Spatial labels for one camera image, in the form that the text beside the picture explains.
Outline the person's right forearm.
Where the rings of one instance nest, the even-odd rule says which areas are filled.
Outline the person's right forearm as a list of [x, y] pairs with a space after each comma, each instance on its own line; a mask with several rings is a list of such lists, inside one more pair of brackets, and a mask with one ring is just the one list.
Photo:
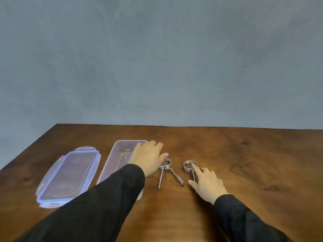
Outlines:
[[221, 195], [213, 207], [221, 229], [231, 242], [293, 242], [279, 229], [263, 222], [234, 195]]

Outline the person's left hand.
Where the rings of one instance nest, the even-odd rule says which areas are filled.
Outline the person's left hand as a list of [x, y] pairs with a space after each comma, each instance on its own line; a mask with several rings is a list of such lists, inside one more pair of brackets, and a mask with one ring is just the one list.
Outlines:
[[147, 141], [144, 144], [138, 143], [132, 152], [130, 164], [140, 167], [145, 175], [148, 177], [159, 168], [159, 156], [162, 154], [161, 150], [163, 143], [156, 141]]

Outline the person's left forearm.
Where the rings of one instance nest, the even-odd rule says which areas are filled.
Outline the person's left forearm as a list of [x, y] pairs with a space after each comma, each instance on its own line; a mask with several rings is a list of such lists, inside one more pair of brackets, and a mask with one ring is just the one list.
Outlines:
[[144, 184], [142, 168], [127, 164], [14, 242], [115, 242]]

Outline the clear plastic container lid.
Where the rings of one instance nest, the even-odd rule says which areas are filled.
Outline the clear plastic container lid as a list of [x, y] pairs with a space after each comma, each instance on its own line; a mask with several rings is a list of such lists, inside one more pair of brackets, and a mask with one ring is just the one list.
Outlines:
[[58, 208], [87, 191], [100, 159], [101, 154], [92, 146], [79, 147], [61, 156], [35, 192], [39, 207]]

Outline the metal spring clip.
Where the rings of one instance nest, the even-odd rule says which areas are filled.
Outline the metal spring clip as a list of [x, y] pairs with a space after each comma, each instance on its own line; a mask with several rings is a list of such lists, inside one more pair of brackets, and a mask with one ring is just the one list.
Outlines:
[[193, 181], [196, 182], [196, 178], [195, 178], [195, 170], [194, 168], [192, 167], [192, 164], [194, 164], [195, 166], [197, 166], [197, 163], [195, 161], [192, 161], [192, 160], [188, 160], [188, 161], [185, 161], [183, 163], [183, 169], [184, 171], [186, 172], [191, 172], [192, 173], [192, 176], [193, 176]]
[[182, 180], [182, 179], [180, 178], [180, 176], [179, 176], [179, 175], [177, 175], [177, 174], [173, 171], [173, 169], [171, 168], [171, 166], [172, 166], [172, 161], [171, 161], [171, 159], [166, 158], [166, 159], [164, 159], [164, 161], [163, 161], [163, 162], [167, 162], [168, 164], [167, 164], [167, 165], [160, 165], [160, 166], [159, 166], [159, 168], [161, 169], [161, 174], [160, 174], [160, 178], [159, 178], [158, 191], [160, 190], [160, 186], [161, 186], [161, 181], [162, 181], [162, 178], [163, 178], [163, 172], [164, 172], [164, 170], [170, 170], [170, 171], [173, 173], [173, 175], [175, 176], [175, 178], [178, 180], [178, 182], [183, 186], [183, 185], [184, 185], [183, 180]]

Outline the person's right hand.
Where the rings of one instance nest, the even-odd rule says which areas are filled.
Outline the person's right hand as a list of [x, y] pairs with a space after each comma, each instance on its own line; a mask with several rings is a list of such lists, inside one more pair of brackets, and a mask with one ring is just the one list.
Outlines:
[[204, 167], [200, 169], [198, 166], [192, 164], [195, 174], [198, 178], [199, 191], [196, 192], [204, 201], [214, 204], [215, 201], [222, 195], [228, 195], [223, 181], [219, 179], [214, 171], [210, 171]]

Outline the clear plastic storage container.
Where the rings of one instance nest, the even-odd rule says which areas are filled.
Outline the clear plastic storage container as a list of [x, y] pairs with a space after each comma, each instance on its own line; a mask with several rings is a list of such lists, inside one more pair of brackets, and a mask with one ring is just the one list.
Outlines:
[[106, 180], [110, 175], [118, 171], [130, 162], [131, 155], [138, 143], [144, 144], [146, 140], [118, 140], [114, 143], [111, 152], [105, 162], [102, 172], [96, 184]]

